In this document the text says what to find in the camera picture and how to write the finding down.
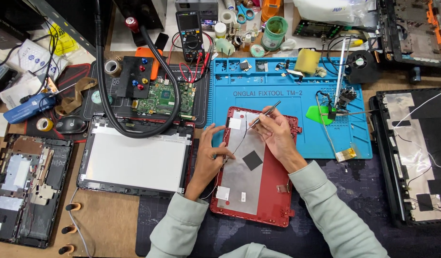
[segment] black mouse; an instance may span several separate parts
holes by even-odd
[[[82,120],[80,116],[67,116],[58,120],[55,129],[60,134],[76,134],[84,132],[87,127],[88,122]]]

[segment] red handle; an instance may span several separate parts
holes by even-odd
[[[128,17],[125,19],[125,25],[129,27],[133,33],[139,33],[139,27],[135,17]]]

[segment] digital multimeter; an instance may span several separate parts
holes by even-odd
[[[200,54],[204,57],[200,12],[178,11],[176,21],[186,62],[196,61]]]

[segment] blue scissors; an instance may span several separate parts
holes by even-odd
[[[244,7],[241,1],[239,0],[236,0],[236,3],[238,8],[238,14],[237,14],[238,23],[244,24],[246,20],[250,21],[254,19],[255,14],[253,10]]]

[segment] green solder paste jar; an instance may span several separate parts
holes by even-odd
[[[266,51],[275,51],[279,48],[287,31],[287,21],[281,16],[268,19],[261,45]]]

